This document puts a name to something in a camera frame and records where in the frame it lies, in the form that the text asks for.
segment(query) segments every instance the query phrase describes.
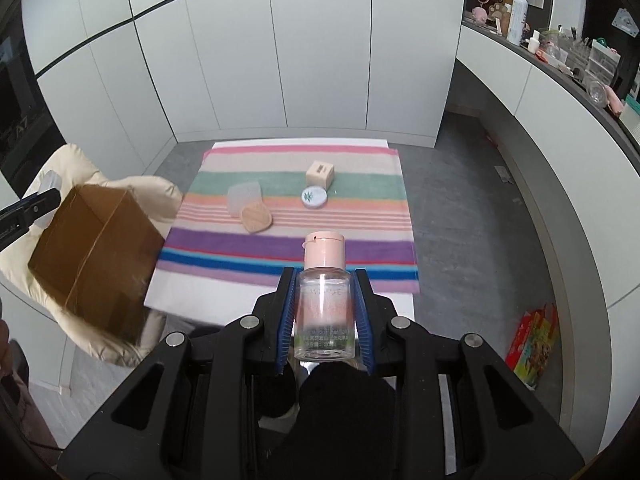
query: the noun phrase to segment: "silver screw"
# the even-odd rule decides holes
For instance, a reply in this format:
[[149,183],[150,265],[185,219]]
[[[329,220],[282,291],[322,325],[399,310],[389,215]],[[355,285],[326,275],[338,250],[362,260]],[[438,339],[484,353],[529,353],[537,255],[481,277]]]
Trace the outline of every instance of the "silver screw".
[[255,328],[260,324],[260,320],[255,316],[244,316],[240,320],[240,326],[242,328]]
[[171,332],[165,341],[169,346],[180,346],[184,343],[184,334],[182,332]]
[[391,325],[402,330],[403,328],[409,328],[411,321],[407,317],[396,316],[391,320]]
[[465,335],[465,343],[467,346],[471,346],[471,348],[478,348],[483,342],[478,334]]

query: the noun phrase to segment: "transparent bottle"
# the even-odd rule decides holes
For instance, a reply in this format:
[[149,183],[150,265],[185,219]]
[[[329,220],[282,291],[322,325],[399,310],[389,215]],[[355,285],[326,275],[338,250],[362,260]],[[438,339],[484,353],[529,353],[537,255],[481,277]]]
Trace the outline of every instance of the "transparent bottle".
[[305,270],[296,278],[294,355],[301,361],[355,357],[351,275],[344,268],[344,237],[319,231],[306,237]]

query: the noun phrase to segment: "blue gripper pad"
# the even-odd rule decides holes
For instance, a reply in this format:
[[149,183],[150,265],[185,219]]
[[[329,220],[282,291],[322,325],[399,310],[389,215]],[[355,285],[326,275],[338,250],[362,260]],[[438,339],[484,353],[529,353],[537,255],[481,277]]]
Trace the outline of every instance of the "blue gripper pad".
[[360,355],[362,363],[367,367],[369,375],[373,373],[376,366],[376,359],[373,354],[373,332],[369,323],[369,314],[364,304],[364,297],[360,288],[360,282],[355,272],[353,276],[353,309],[358,327],[358,342],[360,344]]
[[289,357],[289,346],[291,345],[291,332],[293,330],[293,317],[295,314],[294,300],[296,298],[296,276],[297,269],[293,270],[291,281],[289,282],[289,290],[284,300],[282,314],[280,315],[280,325],[278,326],[278,351],[276,355],[276,368],[281,374],[287,364]]

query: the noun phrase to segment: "brown box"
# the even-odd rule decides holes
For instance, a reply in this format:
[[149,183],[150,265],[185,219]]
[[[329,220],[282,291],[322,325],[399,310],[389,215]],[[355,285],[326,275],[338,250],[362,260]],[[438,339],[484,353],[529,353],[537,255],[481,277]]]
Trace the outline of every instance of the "brown box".
[[63,308],[136,343],[163,244],[128,190],[78,186],[42,233],[29,269]]

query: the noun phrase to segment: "colorful cloth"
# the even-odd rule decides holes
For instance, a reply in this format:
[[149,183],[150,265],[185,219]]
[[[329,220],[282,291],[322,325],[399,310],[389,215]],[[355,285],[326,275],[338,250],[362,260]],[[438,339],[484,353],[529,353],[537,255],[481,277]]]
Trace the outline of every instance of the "colorful cloth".
[[[335,166],[327,204],[304,207],[305,172]],[[258,181],[273,216],[247,233],[226,211],[234,184]],[[373,146],[225,146],[207,152],[156,268],[229,282],[275,286],[283,267],[302,268],[305,236],[346,238],[347,270],[367,269],[377,292],[418,292],[418,269],[398,152]]]

